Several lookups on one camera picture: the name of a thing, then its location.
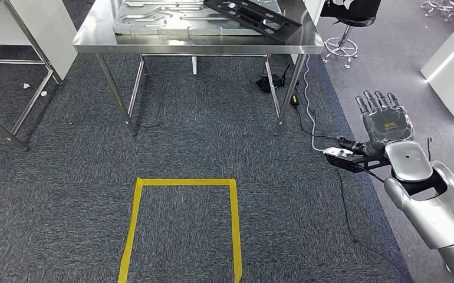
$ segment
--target stainless steel table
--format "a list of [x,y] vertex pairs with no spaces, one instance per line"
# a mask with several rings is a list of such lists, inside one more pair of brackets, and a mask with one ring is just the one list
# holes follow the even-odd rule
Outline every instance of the stainless steel table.
[[5,59],[0,59],[0,64],[19,64],[19,65],[44,65],[45,68],[47,69],[47,76],[43,79],[41,82],[40,86],[36,89],[36,92],[34,93],[33,97],[27,104],[26,108],[22,112],[21,116],[15,123],[14,127],[12,130],[8,130],[6,127],[4,127],[0,123],[0,134],[4,136],[6,139],[10,140],[13,142],[15,145],[17,145],[21,150],[26,150],[28,148],[27,144],[23,143],[20,141],[16,135],[19,132],[19,129],[21,128],[22,124],[24,123],[25,119],[29,115],[29,113],[32,110],[32,107],[38,100],[38,97],[40,97],[41,91],[45,86],[47,85],[47,82],[50,80],[50,78],[53,78],[57,84],[62,84],[63,80],[60,78],[60,76],[57,74],[53,66],[50,64],[47,56],[41,49],[41,47],[38,45],[34,37],[31,35],[30,31],[20,18],[20,16],[17,14],[17,11],[15,8],[10,4],[9,0],[0,0],[0,3],[3,2],[7,10],[10,12],[12,17],[14,18],[15,22],[17,25],[20,27],[20,29],[23,31],[24,35],[27,37],[29,42],[31,43],[32,48],[36,52],[36,54],[39,56],[40,60],[5,60]]
[[[302,28],[295,33],[285,45],[278,45],[261,35],[210,35],[210,36],[177,36],[177,35],[115,35],[112,26],[121,0],[96,0],[85,21],[74,38],[74,47],[79,53],[95,53],[102,71],[112,90],[116,104],[123,115],[123,121],[131,134],[137,131],[131,122],[131,113],[142,73],[148,73],[145,56],[150,55],[191,55],[191,56],[263,56],[271,85],[272,98],[278,117],[275,134],[279,134],[289,100],[294,91],[298,77],[307,54],[320,54],[323,41],[319,36],[302,0],[279,0],[283,14],[294,21],[302,23]],[[135,53],[140,54],[140,66],[128,110],[126,109],[114,78],[102,53]],[[298,54],[295,71],[291,77],[282,107],[275,96],[270,74],[268,54]]]

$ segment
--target robot finger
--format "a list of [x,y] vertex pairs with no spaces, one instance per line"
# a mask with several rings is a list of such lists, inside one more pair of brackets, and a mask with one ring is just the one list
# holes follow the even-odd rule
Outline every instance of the robot finger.
[[394,108],[399,107],[399,102],[397,100],[397,97],[394,94],[387,93],[387,96],[389,97],[389,102],[392,107],[394,107]]
[[362,96],[356,96],[356,102],[357,105],[359,105],[359,110],[361,110],[361,114],[369,113],[369,110],[366,104],[364,103]]
[[381,108],[385,108],[385,107],[387,107],[389,105],[387,103],[387,99],[385,98],[383,93],[381,93],[381,91],[379,91],[379,90],[375,91],[374,95],[376,95],[376,97],[378,98],[378,102],[380,103],[380,107]]
[[378,102],[376,101],[376,98],[374,98],[369,90],[364,91],[364,96],[366,96],[371,112],[376,112],[378,110]]

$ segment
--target light strip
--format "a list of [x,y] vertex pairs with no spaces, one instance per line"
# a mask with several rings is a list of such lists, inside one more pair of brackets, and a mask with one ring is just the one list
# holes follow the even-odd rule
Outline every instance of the light strip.
[[440,73],[440,71],[442,71],[442,69],[451,61],[453,60],[454,58],[454,51],[453,53],[451,53],[450,56],[448,56],[444,62],[432,73],[432,75],[430,75],[430,77],[427,79],[427,82],[430,82],[431,80],[433,80],[433,78],[435,78],[436,75],[438,75]]

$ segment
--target metal frame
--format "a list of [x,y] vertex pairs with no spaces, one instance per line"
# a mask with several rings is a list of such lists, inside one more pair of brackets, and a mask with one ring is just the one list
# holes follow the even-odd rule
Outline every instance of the metal frame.
[[21,28],[21,30],[23,31],[24,35],[27,37],[27,39],[31,43],[32,48],[34,49],[34,51],[36,52],[36,54],[38,55],[40,60],[0,60],[0,64],[45,65],[45,68],[47,69],[47,76],[43,79],[43,81],[41,82],[40,86],[36,89],[36,92],[34,93],[32,98],[30,99],[29,103],[27,104],[26,108],[24,109],[24,111],[20,115],[19,119],[15,123],[14,127],[12,128],[12,130],[10,131],[10,130],[6,129],[6,127],[4,127],[2,124],[0,124],[0,134],[4,138],[6,138],[6,139],[10,140],[11,142],[13,142],[13,144],[17,145],[21,150],[26,150],[26,149],[28,149],[27,144],[25,144],[24,142],[20,141],[17,138],[17,133],[19,132],[22,124],[24,123],[25,119],[27,118],[27,116],[31,112],[34,104],[38,100],[38,97],[40,97],[41,92],[43,91],[43,89],[47,85],[47,83],[50,80],[50,78],[53,78],[57,84],[62,84],[64,81],[57,74],[55,68],[51,65],[51,63],[49,62],[47,56],[45,55],[45,53],[43,52],[43,50],[39,46],[38,42],[34,39],[34,37],[32,36],[31,32],[26,27],[25,23],[22,21],[22,19],[20,18],[20,16],[18,15],[18,13],[15,10],[15,8],[12,6],[10,1],[9,0],[4,0],[3,2],[5,4],[5,7],[7,8],[7,10],[10,12],[12,17],[14,18],[15,22],[17,23],[17,25]]
[[426,17],[429,17],[434,10],[448,14],[448,17],[444,19],[445,22],[449,22],[449,18],[454,17],[454,2],[451,0],[428,0],[421,8],[425,9],[426,5],[430,6],[429,11],[425,14]]
[[341,37],[328,38],[328,40],[324,42],[324,46],[326,47],[326,50],[328,50],[328,55],[323,59],[324,63],[328,63],[328,58],[333,54],[338,57],[346,57],[348,63],[346,63],[344,67],[345,69],[350,69],[350,57],[357,58],[359,49],[357,44],[348,38],[350,35],[350,28],[351,26],[347,25]]
[[[116,82],[114,81],[114,77],[107,65],[107,62],[104,59],[103,54],[96,53],[97,60],[100,64],[100,67],[102,68],[102,72],[104,73],[107,83],[111,89],[114,101],[116,102],[116,106],[117,106],[119,112],[121,113],[121,115],[123,116],[123,121],[131,135],[137,134],[137,130],[136,130],[134,124],[131,122],[131,114],[133,113],[133,107],[135,105],[135,99],[137,97],[137,92],[139,90],[140,79],[142,77],[142,74],[143,75],[149,74],[149,70],[147,69],[147,64],[146,64],[146,60],[145,60],[145,56],[148,56],[148,55],[163,56],[162,54],[139,54],[139,57],[140,57],[139,69],[137,71],[137,76],[135,78],[133,90],[131,92],[130,104],[129,104],[128,109],[126,109],[126,106],[125,106],[123,100],[121,99],[121,94],[116,86]],[[189,54],[170,54],[169,56],[187,56],[187,55],[189,55]],[[194,54],[194,56],[239,57],[239,55],[227,55],[227,54],[219,54],[219,55]],[[278,119],[277,124],[274,129],[274,134],[276,134],[276,135],[278,135],[280,133],[282,121],[289,108],[289,102],[291,99],[291,95],[293,94],[293,92],[295,90],[295,86],[297,85],[298,77],[300,76],[306,56],[307,56],[306,54],[299,54],[297,57],[297,62],[295,64],[295,70],[293,72],[293,76],[291,77],[291,82],[289,83],[288,90],[286,91],[286,95],[284,97],[282,108],[279,107],[279,100],[278,100],[278,97],[275,92],[274,83],[272,82],[272,72],[271,72],[271,67],[269,64],[270,54],[241,56],[241,57],[265,57],[265,68],[264,68],[263,75],[267,76],[269,79],[269,84],[270,84],[270,88],[271,88],[271,96],[274,101],[274,108],[275,108],[276,116]]]

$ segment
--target white cable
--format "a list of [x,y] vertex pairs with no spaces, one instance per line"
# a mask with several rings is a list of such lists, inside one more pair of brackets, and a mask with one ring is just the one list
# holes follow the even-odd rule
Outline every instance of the white cable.
[[307,81],[307,73],[309,71],[309,68],[308,68],[308,60],[310,60],[310,55],[307,55],[307,63],[305,64],[307,66],[307,70],[305,71],[304,73],[304,81],[305,81],[305,90],[304,90],[304,95],[305,95],[305,99],[307,100],[307,115],[309,116],[310,120],[312,120],[312,148],[317,150],[318,152],[323,152],[324,149],[318,149],[314,146],[314,132],[315,132],[315,120],[314,118],[312,117],[312,115],[310,114],[310,111],[309,111],[309,106],[310,106],[310,100],[308,99],[307,97],[307,89],[308,89],[308,81]]

